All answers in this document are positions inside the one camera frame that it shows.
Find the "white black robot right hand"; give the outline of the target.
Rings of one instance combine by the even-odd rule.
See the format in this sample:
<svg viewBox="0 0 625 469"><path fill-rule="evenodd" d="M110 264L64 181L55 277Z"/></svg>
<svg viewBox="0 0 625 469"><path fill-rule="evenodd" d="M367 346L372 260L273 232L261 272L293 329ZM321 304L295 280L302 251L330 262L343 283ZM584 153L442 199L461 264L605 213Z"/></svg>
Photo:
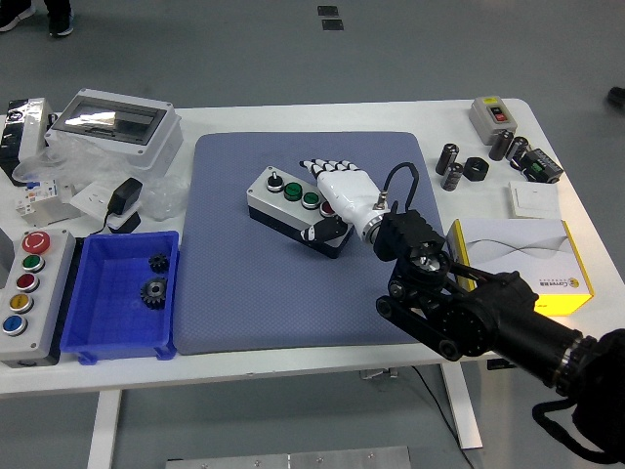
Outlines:
<svg viewBox="0 0 625 469"><path fill-rule="evenodd" d="M387 192L381 191L366 171L344 161L303 160L317 188L343 223L353 225L358 237L373 244L383 216L389 212Z"/></svg>

